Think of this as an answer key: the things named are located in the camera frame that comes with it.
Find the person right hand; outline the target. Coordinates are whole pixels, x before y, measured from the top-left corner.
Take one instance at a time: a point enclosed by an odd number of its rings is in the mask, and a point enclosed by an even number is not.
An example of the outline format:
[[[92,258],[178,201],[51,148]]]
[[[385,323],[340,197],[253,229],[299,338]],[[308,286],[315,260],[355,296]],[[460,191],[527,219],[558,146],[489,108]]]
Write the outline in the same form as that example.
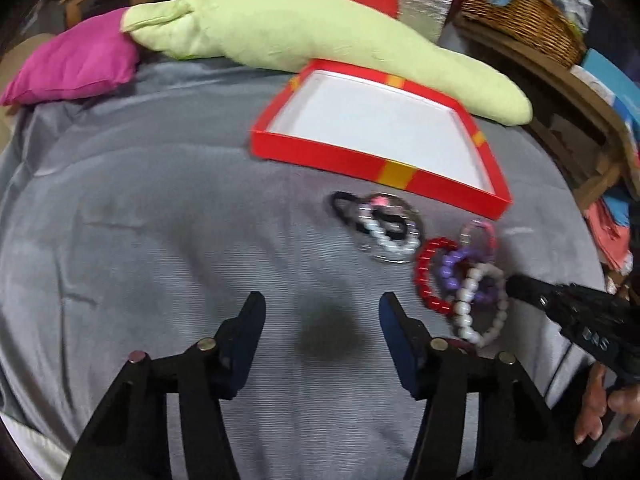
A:
[[[581,444],[586,437],[598,440],[603,431],[603,417],[609,408],[623,415],[623,422],[617,433],[617,440],[629,437],[638,425],[640,415],[639,385],[631,385],[606,393],[604,380],[608,369],[595,362],[591,367],[587,387],[582,397],[582,410],[578,416],[574,439]]]

